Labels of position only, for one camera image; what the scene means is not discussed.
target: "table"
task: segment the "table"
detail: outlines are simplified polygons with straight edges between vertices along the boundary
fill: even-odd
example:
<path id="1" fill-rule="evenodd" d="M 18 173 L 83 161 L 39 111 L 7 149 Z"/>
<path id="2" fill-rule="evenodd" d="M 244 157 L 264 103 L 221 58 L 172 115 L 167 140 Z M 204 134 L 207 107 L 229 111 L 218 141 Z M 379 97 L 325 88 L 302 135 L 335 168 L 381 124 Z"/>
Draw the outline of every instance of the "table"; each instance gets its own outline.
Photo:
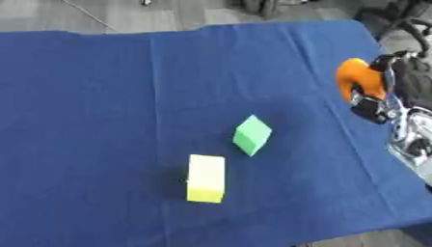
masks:
<path id="1" fill-rule="evenodd" d="M 378 54 L 350 20 L 0 34 L 0 244 L 273 247 L 431 221 L 388 127 L 334 82 Z M 230 142 L 252 113 L 274 131 L 253 158 Z M 191 153 L 227 159 L 222 204 L 184 200 Z"/>

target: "black chair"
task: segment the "black chair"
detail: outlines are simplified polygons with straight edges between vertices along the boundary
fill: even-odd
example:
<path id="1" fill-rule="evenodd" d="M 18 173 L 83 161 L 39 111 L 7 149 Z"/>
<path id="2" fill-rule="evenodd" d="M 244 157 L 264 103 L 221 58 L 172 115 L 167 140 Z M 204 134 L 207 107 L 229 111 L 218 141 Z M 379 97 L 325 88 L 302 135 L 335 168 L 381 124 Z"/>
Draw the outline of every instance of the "black chair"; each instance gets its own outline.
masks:
<path id="1" fill-rule="evenodd" d="M 391 2 L 385 9 L 362 8 L 354 17 L 362 20 L 365 14 L 372 14 L 386 19 L 390 25 L 376 35 L 376 40 L 380 41 L 386 34 L 395 29 L 402 29 L 412 35 L 420 44 L 420 57 L 426 57 L 430 48 L 425 36 L 430 34 L 432 22 L 420 19 L 422 15 L 432 4 L 432 0 L 405 0 L 398 3 Z M 419 30 L 415 25 L 424 26 L 425 29 Z"/>

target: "foam block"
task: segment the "foam block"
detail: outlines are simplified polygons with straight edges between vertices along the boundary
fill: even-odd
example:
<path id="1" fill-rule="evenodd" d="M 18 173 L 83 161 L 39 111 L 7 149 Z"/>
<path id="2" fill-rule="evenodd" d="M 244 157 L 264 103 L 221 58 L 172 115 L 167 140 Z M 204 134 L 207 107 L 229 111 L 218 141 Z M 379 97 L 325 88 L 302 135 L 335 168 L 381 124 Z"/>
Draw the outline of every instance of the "foam block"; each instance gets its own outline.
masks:
<path id="1" fill-rule="evenodd" d="M 253 156 L 267 142 L 272 129 L 255 115 L 235 129 L 233 143 L 249 156 Z"/>
<path id="2" fill-rule="evenodd" d="M 187 201 L 219 204 L 225 193 L 225 158 L 192 154 Z"/>

